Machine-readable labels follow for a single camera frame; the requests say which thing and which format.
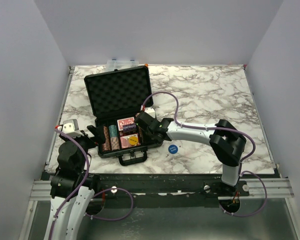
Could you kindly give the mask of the red playing card deck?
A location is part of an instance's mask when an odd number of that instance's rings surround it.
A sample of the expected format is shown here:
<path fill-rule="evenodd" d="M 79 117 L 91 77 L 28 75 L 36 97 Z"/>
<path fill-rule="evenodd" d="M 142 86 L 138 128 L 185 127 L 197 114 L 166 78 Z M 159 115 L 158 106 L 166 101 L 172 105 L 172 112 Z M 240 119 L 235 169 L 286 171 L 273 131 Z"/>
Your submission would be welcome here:
<path fill-rule="evenodd" d="M 123 131 L 125 125 L 130 125 L 134 123 L 134 117 L 122 118 L 117 120 L 117 126 L 119 131 Z"/>

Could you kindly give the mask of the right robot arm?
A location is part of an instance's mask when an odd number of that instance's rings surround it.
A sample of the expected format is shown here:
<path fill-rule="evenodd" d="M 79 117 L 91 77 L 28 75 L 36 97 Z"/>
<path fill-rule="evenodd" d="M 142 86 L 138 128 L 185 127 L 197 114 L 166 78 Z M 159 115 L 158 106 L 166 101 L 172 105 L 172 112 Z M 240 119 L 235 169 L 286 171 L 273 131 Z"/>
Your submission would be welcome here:
<path fill-rule="evenodd" d="M 153 140 L 188 141 L 210 146 L 222 163 L 220 191 L 231 196 L 238 190 L 241 171 L 241 157 L 246 138 L 227 120 L 221 119 L 215 125 L 177 123 L 171 118 L 162 121 L 141 111 L 134 120 L 144 133 Z"/>

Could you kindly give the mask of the purple grey chip stack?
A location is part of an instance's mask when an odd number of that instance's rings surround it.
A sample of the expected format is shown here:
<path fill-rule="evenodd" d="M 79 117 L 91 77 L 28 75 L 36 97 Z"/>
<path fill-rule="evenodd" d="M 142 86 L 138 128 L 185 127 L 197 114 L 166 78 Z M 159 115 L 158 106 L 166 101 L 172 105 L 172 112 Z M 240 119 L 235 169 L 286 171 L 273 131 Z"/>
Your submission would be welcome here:
<path fill-rule="evenodd" d="M 124 133 L 130 133 L 137 130 L 137 125 L 135 123 L 123 125 L 122 131 Z"/>

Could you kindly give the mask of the blue small blind button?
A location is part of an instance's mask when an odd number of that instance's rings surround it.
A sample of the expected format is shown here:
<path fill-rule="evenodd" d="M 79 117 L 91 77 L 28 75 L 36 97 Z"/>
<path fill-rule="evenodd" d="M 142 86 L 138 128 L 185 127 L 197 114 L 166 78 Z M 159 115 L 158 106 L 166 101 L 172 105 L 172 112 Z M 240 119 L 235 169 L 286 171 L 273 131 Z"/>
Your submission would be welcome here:
<path fill-rule="evenodd" d="M 168 152 L 170 154 L 176 154 L 178 152 L 178 146 L 175 145 L 175 144 L 171 144 L 169 147 L 168 147 Z"/>

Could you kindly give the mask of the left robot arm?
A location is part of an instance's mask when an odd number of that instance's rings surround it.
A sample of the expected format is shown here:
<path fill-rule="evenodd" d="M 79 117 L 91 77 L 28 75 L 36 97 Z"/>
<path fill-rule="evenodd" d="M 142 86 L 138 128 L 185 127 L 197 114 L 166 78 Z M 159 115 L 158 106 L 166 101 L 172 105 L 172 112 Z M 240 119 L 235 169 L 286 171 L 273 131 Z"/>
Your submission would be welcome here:
<path fill-rule="evenodd" d="M 105 143 L 101 127 L 87 126 L 92 136 L 69 123 L 55 128 L 63 143 L 58 148 L 56 173 L 50 181 L 50 214 L 44 239 L 75 240 L 89 201 L 101 191 L 99 177 L 89 173 L 88 151 Z"/>

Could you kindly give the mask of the black poker set case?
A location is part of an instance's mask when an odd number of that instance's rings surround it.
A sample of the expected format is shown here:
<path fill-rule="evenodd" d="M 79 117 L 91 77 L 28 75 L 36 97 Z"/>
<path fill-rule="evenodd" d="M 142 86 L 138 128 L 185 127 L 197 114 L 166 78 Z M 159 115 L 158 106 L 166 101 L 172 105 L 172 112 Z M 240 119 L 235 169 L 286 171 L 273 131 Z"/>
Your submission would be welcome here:
<path fill-rule="evenodd" d="M 119 131 L 117 120 L 135 117 L 141 106 L 152 107 L 154 104 L 151 80 L 148 67 L 141 65 L 126 69 L 87 75 L 84 78 L 92 114 L 95 117 L 94 126 L 116 125 L 119 150 L 102 151 L 98 146 L 98 155 L 101 158 L 117 157 L 122 166 L 143 163 L 147 160 L 148 149 L 160 147 L 162 144 L 149 144 L 143 142 L 142 132 L 139 128 L 132 134 L 138 134 L 140 145 L 122 148 L 120 137 L 126 136 Z"/>

